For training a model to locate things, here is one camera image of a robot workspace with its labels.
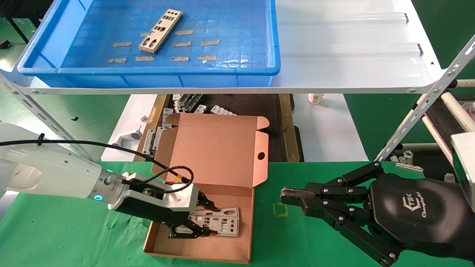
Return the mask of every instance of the table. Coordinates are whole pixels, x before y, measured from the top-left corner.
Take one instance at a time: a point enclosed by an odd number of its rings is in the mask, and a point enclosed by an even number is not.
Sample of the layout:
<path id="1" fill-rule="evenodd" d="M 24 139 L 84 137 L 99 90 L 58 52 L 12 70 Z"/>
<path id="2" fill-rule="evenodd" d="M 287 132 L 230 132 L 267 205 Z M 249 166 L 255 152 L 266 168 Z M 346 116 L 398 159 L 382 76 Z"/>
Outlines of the table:
<path id="1" fill-rule="evenodd" d="M 367 162 L 270 163 L 268 180 L 256 188 L 251 265 L 378 267 L 369 256 L 320 219 L 298 207 L 279 204 L 284 186 L 326 182 Z M 101 162 L 115 172 L 151 175 L 149 162 Z M 421 174 L 386 172 L 408 178 Z M 216 267 L 236 265 L 150 257 L 142 252 L 150 222 L 114 211 L 92 200 L 20 194 L 0 221 L 2 267 Z M 405 251 L 394 267 L 473 267 L 468 261 Z"/>

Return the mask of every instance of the blue tray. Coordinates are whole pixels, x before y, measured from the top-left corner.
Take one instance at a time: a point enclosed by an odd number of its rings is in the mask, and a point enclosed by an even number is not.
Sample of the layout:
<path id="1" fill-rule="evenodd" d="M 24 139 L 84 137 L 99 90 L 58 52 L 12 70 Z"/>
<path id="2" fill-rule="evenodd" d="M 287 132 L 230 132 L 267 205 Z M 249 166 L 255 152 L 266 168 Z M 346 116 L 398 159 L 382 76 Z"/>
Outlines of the blue tray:
<path id="1" fill-rule="evenodd" d="M 183 17 L 155 61 L 135 61 L 152 55 L 138 49 L 140 34 L 168 8 Z M 280 71 L 275 9 L 275 0 L 57 0 L 18 71 L 53 87 L 270 86 Z M 175 35 L 190 29 L 192 35 Z M 216 39 L 217 45 L 201 46 Z M 172 47 L 187 41 L 192 45 Z M 117 42 L 132 45 L 114 48 Z M 198 60 L 200 55 L 217 60 Z M 125 63 L 107 62 L 125 57 Z"/>

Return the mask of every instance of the open cardboard box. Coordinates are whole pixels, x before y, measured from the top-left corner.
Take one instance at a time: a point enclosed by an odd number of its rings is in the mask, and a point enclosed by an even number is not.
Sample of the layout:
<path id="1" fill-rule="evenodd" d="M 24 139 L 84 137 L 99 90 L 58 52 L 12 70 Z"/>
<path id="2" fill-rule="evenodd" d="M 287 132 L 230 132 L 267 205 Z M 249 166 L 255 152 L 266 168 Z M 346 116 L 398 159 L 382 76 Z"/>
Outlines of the open cardboard box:
<path id="1" fill-rule="evenodd" d="M 196 184 L 216 207 L 239 208 L 237 237 L 210 236 L 170 239 L 169 228 L 152 222 L 143 250 L 155 257 L 176 257 L 249 264 L 251 257 L 254 187 L 267 179 L 269 126 L 261 116 L 172 114 L 166 122 L 155 159 L 168 166 L 191 168 Z M 154 165 L 153 173 L 163 169 Z M 176 170 L 188 177 L 185 170 Z M 174 181 L 174 175 L 162 179 Z"/>

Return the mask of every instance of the cable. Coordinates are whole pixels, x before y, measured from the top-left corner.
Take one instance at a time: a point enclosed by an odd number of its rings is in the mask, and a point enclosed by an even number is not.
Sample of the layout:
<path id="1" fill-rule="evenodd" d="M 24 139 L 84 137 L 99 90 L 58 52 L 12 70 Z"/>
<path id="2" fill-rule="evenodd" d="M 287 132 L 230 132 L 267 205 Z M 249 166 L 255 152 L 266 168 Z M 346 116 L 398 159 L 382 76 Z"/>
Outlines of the cable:
<path id="1" fill-rule="evenodd" d="M 120 151 L 125 151 L 125 152 L 128 152 L 128 153 L 132 153 L 132 154 L 135 154 L 137 156 L 140 156 L 142 158 L 144 158 L 146 161 L 149 161 L 149 162 L 152 162 L 153 164 L 161 167 L 161 168 L 164 168 L 163 171 L 161 171 L 160 173 L 154 175 L 153 177 L 147 179 L 147 180 L 144 180 L 144 181 L 140 181 L 140 182 L 130 182 L 130 181 L 126 181 L 126 180 L 122 180 L 122 183 L 124 184 L 129 184 L 129 185 L 133 185 L 133 184 L 146 184 L 154 179 L 156 179 L 157 177 L 159 177 L 160 175 L 164 174 L 164 173 L 167 173 L 167 172 L 170 172 L 171 174 L 177 176 L 177 177 L 180 177 L 181 178 L 181 181 L 183 183 L 186 183 L 184 186 L 180 187 L 180 188 L 177 188 L 177 189 L 173 189 L 173 190 L 168 190 L 168 191 L 160 191 L 161 194 L 170 194 L 170 193 L 175 193 L 175 192 L 179 192 L 187 187 L 189 187 L 191 185 L 191 183 L 193 182 L 193 179 L 194 179 L 194 174 L 193 174 L 193 171 L 186 167 L 186 166 L 174 166 L 174 167 L 170 167 L 168 168 L 167 166 L 161 164 L 160 162 L 148 157 L 147 155 L 145 154 L 142 154 L 140 152 L 137 152 L 137 151 L 134 151 L 134 150 L 131 150 L 131 149 L 128 149 L 128 148 L 123 148 L 123 147 L 120 147 L 120 146 L 115 146 L 115 145 L 111 145 L 111 144 L 107 144 L 107 143 L 100 143 L 100 142 L 94 142 L 94 141 L 85 141 L 85 140 L 48 140 L 48 139 L 43 139 L 44 137 L 44 134 L 41 134 L 40 137 L 36 140 L 15 140 L 15 141 L 5 141 L 5 142 L 0 142 L 0 146 L 7 146 L 7 145 L 18 145 L 18 144 L 31 144 L 31 143 L 35 143 L 35 144 L 38 144 L 38 145 L 41 145 L 41 144 L 44 144 L 44 143 L 67 143 L 67 144 L 71 144 L 71 143 L 75 143 L 75 144 L 89 144 L 89 145 L 95 145 L 95 146 L 102 146 L 102 147 L 107 147 L 107 148 L 112 148 L 112 149 L 117 149 L 117 150 L 120 150 Z M 190 179 L 187 179 L 183 176 L 181 176 L 180 174 L 178 174 L 177 172 L 175 172 L 174 170 L 175 169 L 184 169 L 184 170 L 187 170 L 189 173 L 190 173 Z"/>
<path id="2" fill-rule="evenodd" d="M 172 190 L 155 190 L 155 189 L 152 189 L 152 191 L 154 191 L 155 193 L 159 193 L 159 194 L 170 194 L 170 193 L 175 193 L 175 192 L 179 192 L 187 187 L 189 187 L 191 185 L 191 183 L 193 183 L 193 180 L 195 178 L 195 175 L 193 173 L 193 171 L 186 167 L 186 166 L 174 166 L 174 167 L 170 167 L 170 168 L 167 168 L 161 172 L 159 172 L 158 174 L 154 175 L 153 177 L 147 179 L 147 180 L 144 180 L 144 181 L 140 181 L 140 182 L 132 182 L 132 181 L 126 181 L 126 180 L 122 180 L 122 183 L 124 184 L 130 184 L 130 185 L 140 185 L 140 184 L 146 184 L 150 181 L 153 181 L 155 180 L 157 177 L 159 177 L 160 175 L 164 174 L 164 173 L 167 173 L 167 172 L 172 172 L 172 170 L 175 170 L 175 169 L 183 169 L 183 170 L 187 170 L 189 173 L 190 173 L 190 179 L 187 179 L 185 177 L 182 177 L 181 175 L 178 175 L 178 177 L 181 178 L 181 181 L 186 183 L 184 186 L 180 187 L 180 188 L 177 188 L 177 189 L 172 189 Z"/>

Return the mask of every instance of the box flap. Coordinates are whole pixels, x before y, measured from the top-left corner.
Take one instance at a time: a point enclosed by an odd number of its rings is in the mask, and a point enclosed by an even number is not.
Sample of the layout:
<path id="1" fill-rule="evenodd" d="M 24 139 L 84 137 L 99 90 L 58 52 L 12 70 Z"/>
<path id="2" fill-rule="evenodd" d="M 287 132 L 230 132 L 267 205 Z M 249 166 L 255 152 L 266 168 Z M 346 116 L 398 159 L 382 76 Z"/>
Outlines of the box flap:
<path id="1" fill-rule="evenodd" d="M 162 132 L 155 159 L 191 168 L 194 183 L 253 188 L 267 179 L 269 137 L 256 131 L 269 126 L 265 117 L 172 114 L 166 122 L 178 127 Z M 153 173 L 161 170 L 152 168 Z M 168 174 L 166 180 L 175 176 Z"/>
<path id="2" fill-rule="evenodd" d="M 262 184 L 267 180 L 269 135 L 256 131 L 256 141 L 254 146 L 254 173 L 252 187 Z"/>
<path id="3" fill-rule="evenodd" d="M 174 113 L 168 116 L 165 121 L 180 127 L 229 128 L 243 131 L 259 130 L 269 126 L 267 118 L 257 116 Z"/>
<path id="4" fill-rule="evenodd" d="M 155 160 L 162 163 L 165 166 L 170 166 L 171 155 L 173 154 L 173 148 L 175 146 L 175 140 L 177 137 L 178 128 L 171 128 L 163 130 L 158 142 L 157 153 L 155 154 Z M 157 165 L 152 166 L 152 173 L 157 174 L 163 171 L 163 168 Z M 163 180 L 167 179 L 167 174 L 160 176 Z"/>

